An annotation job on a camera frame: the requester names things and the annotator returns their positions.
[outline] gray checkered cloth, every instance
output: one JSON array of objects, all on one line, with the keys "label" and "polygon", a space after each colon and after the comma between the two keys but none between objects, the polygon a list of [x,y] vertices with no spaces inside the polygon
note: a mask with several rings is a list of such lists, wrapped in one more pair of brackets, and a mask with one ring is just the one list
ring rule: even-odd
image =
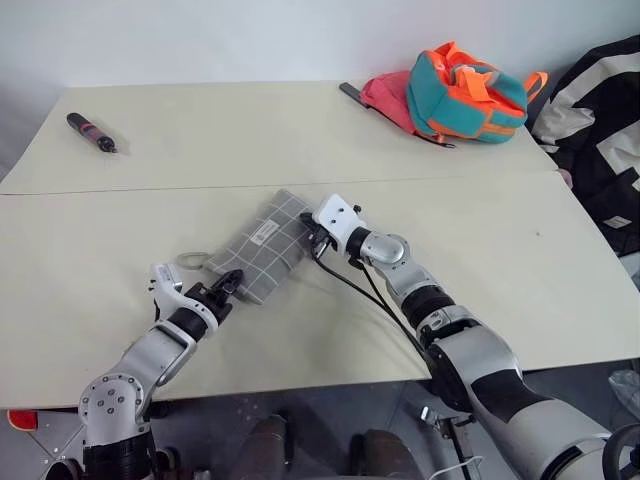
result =
[{"label": "gray checkered cloth", "polygon": [[240,297],[262,304],[307,256],[309,230],[300,214],[307,204],[287,190],[280,190],[234,239],[204,262],[217,274],[241,269]]}]

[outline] gray floor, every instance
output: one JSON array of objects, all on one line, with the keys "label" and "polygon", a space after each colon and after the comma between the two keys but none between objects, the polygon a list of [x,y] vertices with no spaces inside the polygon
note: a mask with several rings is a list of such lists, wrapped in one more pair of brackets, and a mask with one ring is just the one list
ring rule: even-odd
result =
[{"label": "gray floor", "polygon": [[[598,364],[527,374],[527,382],[541,393],[561,398],[615,429],[634,418],[617,402],[607,377],[628,362]],[[290,478],[344,472],[349,441],[369,428],[399,435],[413,452],[422,472],[456,463],[451,444],[418,420],[424,404],[443,414],[450,411],[420,382],[392,382],[185,400],[170,404],[170,414],[153,421],[156,444],[175,446],[183,464],[212,467],[224,478],[243,439],[257,419],[286,407],[297,430],[297,449]],[[42,478],[56,458],[80,458],[83,431],[73,413],[39,412],[34,433],[17,432],[0,415],[0,479]],[[511,480],[491,440],[477,425],[469,431],[474,453],[483,455],[483,478]],[[459,472],[439,477],[457,480]]]}]

